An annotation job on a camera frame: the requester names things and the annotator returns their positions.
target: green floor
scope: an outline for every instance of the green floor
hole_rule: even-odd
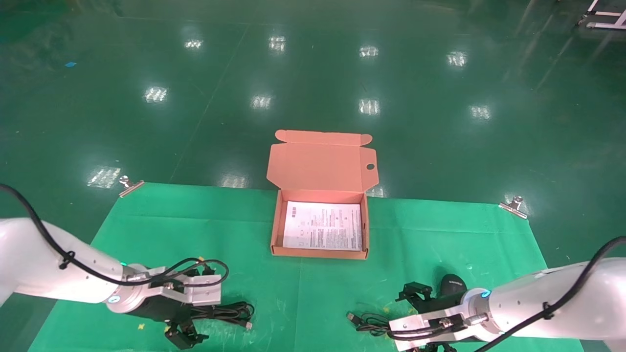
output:
[[[117,169],[273,189],[276,129],[370,133],[374,195],[521,195],[547,264],[582,261],[626,228],[626,32],[573,29],[589,3],[0,0],[0,182],[90,241]],[[8,351],[52,305],[2,307]]]

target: floor line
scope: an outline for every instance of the floor line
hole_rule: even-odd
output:
[[[226,72],[228,72],[228,68],[230,67],[230,63],[235,58],[235,55],[237,55],[237,51],[239,50],[239,46],[241,46],[241,43],[244,41],[245,35],[248,33],[248,28],[250,28],[249,24],[245,27],[244,33],[243,33],[243,35],[241,35],[241,39],[239,39],[239,43],[237,43],[237,46],[233,50],[233,55],[230,57],[230,60],[226,64],[226,67],[224,68],[224,72],[222,73],[222,75],[220,77],[220,80],[218,80],[217,81],[217,85],[215,85],[215,89],[213,90],[213,93],[211,94],[211,98],[208,99],[207,106],[204,108],[204,111],[202,112],[202,115],[200,115],[200,119],[198,120],[198,123],[196,124],[196,127],[193,129],[193,133],[192,133],[191,137],[189,137],[189,141],[187,142],[187,145],[185,145],[185,148],[183,149],[183,152],[180,154],[180,158],[178,159],[178,162],[176,163],[176,167],[174,167],[174,171],[172,172],[172,176],[170,177],[170,182],[172,181],[172,179],[176,175],[176,171],[178,170],[178,167],[180,166],[180,162],[185,157],[185,154],[187,154],[187,150],[189,149],[189,146],[192,144],[192,141],[195,138],[196,133],[198,132],[198,128],[200,128],[200,124],[204,121],[204,117],[207,114],[208,107],[211,105],[211,102],[213,102],[213,98],[215,98],[215,94],[217,93],[217,90],[220,88],[220,85],[222,84],[222,81],[223,81],[224,77],[226,77]]]
[[[250,26],[253,23],[250,22],[221,22],[221,21],[203,21],[201,19],[180,19],[180,18],[156,18],[156,17],[133,17],[133,16],[120,16],[116,15],[120,19],[139,19],[143,21],[161,21],[161,22],[193,22],[193,23],[207,23],[207,24],[239,24]]]

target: instruction sheet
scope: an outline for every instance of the instruction sheet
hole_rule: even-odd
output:
[[[287,248],[361,251],[361,205],[287,202]]]

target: cardboard box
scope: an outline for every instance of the cardboard box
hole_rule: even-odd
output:
[[[369,214],[365,191],[378,184],[376,151],[363,148],[370,135],[276,131],[285,142],[272,145],[267,179],[278,186],[270,248],[275,256],[365,259],[369,253]],[[282,246],[287,201],[360,204],[362,251],[296,249]]]

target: box lid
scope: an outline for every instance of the box lid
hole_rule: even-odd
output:
[[[363,193],[378,184],[376,151],[364,148],[370,135],[278,130],[267,179],[276,186]]]

